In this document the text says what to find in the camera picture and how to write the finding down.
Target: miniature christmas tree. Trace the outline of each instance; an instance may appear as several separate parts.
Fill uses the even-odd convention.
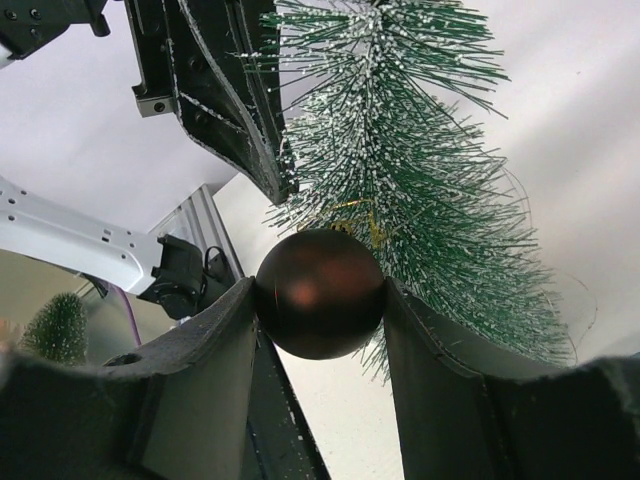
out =
[[[565,364],[572,352],[550,271],[520,198],[498,187],[505,159],[433,94],[492,110],[480,95],[507,77],[486,46],[486,19],[451,0],[276,6],[264,22],[278,35],[251,63],[318,84],[294,101],[303,113],[283,133],[301,191],[272,223],[347,231],[434,310]],[[381,331],[375,345],[368,362],[385,369]]]
[[[74,293],[53,297],[27,326],[22,350],[68,366],[83,365],[87,351],[87,314]]]

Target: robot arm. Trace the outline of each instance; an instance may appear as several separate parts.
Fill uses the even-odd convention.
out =
[[[208,307],[230,286],[223,275],[208,274],[195,245],[96,221],[2,177],[0,248],[117,285],[176,320]]]

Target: shiny sphere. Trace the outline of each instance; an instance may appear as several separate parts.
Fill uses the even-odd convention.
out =
[[[363,346],[385,306],[385,279],[373,254],[331,229],[282,240],[262,262],[255,292],[262,329],[286,352],[312,360]]]

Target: small green tree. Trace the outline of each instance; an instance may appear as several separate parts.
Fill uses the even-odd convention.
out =
[[[53,297],[27,326],[22,350],[68,366],[86,363],[87,314],[75,293]]]

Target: purple cable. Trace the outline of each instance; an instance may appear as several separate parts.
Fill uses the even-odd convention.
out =
[[[127,294],[124,293],[124,291],[117,285],[109,284],[109,289],[115,291],[122,299],[122,303],[124,303],[124,306],[127,310],[127,317],[129,318],[129,324],[131,325],[131,331],[133,332],[133,339],[136,342],[136,346],[139,347],[140,345],[142,345],[142,340],[140,340],[140,333],[138,332],[136,316],[133,313],[133,308],[131,307],[131,302],[127,298]]]

